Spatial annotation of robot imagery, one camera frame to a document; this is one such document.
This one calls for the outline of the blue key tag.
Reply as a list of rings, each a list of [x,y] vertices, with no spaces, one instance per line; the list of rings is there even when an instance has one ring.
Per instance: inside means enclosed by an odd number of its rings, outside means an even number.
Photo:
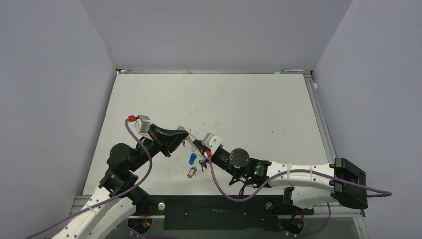
[[[188,163],[189,163],[190,165],[194,165],[196,158],[197,158],[197,155],[196,155],[195,153],[192,153],[192,154],[190,155],[190,157],[189,157],[189,161],[188,161]]]

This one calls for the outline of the grey key tag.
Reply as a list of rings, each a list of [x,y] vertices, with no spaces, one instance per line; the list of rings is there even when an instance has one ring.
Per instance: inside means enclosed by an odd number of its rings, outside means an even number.
[[[191,167],[187,173],[187,177],[188,178],[193,178],[196,174],[197,168],[196,167]]]

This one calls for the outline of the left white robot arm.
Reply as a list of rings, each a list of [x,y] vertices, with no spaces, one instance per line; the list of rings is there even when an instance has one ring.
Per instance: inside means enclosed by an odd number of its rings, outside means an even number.
[[[137,145],[116,144],[109,153],[108,169],[85,205],[72,215],[55,239],[103,239],[129,215],[148,209],[148,193],[139,185],[135,171],[149,164],[158,153],[169,157],[189,137],[186,130],[162,129],[152,124],[148,137],[137,138]]]

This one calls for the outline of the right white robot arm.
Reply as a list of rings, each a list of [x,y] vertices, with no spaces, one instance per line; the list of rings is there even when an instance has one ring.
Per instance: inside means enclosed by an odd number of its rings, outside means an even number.
[[[205,146],[194,140],[193,148],[204,157],[203,164],[219,167],[232,176],[230,185],[244,179],[257,190],[284,187],[282,209],[287,213],[314,205],[338,202],[352,209],[366,209],[366,173],[345,158],[321,165],[292,165],[251,158],[246,150],[231,152],[223,146]]]

